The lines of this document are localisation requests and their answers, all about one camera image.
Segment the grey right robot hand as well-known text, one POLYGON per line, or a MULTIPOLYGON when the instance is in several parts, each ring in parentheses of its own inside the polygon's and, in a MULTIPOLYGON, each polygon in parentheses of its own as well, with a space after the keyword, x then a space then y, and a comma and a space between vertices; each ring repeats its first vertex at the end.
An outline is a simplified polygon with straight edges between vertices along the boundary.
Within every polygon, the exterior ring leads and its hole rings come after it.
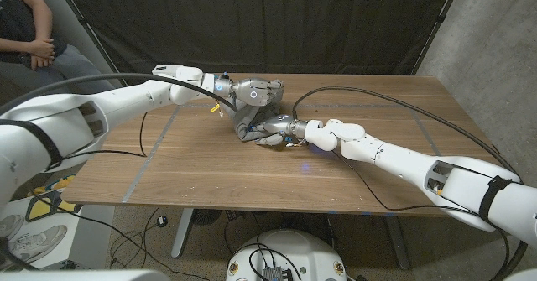
POLYGON ((261 138, 255 138, 258 145, 276 146, 282 143, 291 143, 294 137, 290 133, 289 127, 294 119, 288 115, 271 117, 255 126, 253 130, 261 132, 261 138))

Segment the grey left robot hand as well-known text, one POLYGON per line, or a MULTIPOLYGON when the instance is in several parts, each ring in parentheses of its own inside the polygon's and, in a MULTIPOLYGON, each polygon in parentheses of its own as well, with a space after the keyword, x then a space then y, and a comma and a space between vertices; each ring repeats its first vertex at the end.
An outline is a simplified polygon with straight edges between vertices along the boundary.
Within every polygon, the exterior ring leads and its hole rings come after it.
POLYGON ((262 78, 247 78, 232 84, 236 98, 250 106, 263 107, 274 102, 284 90, 280 80, 268 81, 262 78))

